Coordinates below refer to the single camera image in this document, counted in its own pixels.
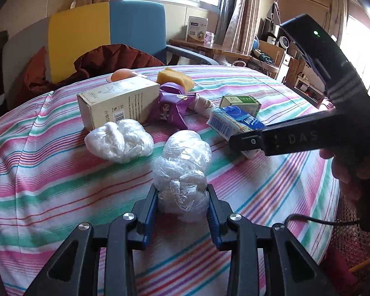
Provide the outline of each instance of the blue chair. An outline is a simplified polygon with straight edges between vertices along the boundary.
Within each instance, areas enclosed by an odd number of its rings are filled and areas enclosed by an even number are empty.
[[[166,44],[166,15],[160,3],[143,0],[112,1],[110,25],[111,44],[127,44],[149,53],[163,63],[167,63],[168,51],[199,64],[218,65],[209,57]]]

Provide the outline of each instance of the white box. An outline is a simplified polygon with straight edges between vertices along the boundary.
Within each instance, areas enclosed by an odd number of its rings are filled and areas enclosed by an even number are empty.
[[[204,43],[208,19],[189,17],[185,41]]]
[[[143,123],[158,102],[159,87],[156,82],[137,76],[77,94],[84,126],[93,130],[122,119]]]

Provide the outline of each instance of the dark red cloth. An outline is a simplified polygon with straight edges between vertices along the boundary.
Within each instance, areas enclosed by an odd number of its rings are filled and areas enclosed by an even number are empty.
[[[321,270],[328,277],[332,286],[341,295],[354,286],[358,279],[349,272],[348,265],[340,252],[333,247],[329,247],[325,259],[320,264]]]
[[[46,49],[42,47],[28,62],[16,79],[14,92],[7,95],[13,109],[26,101],[74,82],[110,74],[118,69],[140,69],[165,65],[155,57],[125,44],[110,44],[93,49],[74,62],[76,70],[67,79],[53,84],[46,79]]]

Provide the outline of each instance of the barcode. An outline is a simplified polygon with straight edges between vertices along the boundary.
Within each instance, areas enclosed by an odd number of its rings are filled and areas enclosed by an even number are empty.
[[[125,118],[125,113],[123,111],[118,111],[113,113],[113,120],[115,123],[123,120]]]
[[[212,117],[210,126],[226,138],[229,138],[233,133],[233,127],[217,117]]]

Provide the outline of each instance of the yellow sponge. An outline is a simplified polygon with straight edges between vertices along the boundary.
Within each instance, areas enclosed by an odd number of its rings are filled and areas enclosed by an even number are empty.
[[[194,81],[190,77],[171,68],[166,68],[159,72],[156,82],[160,85],[166,82],[174,82],[184,87],[185,92],[189,92],[194,87]]]

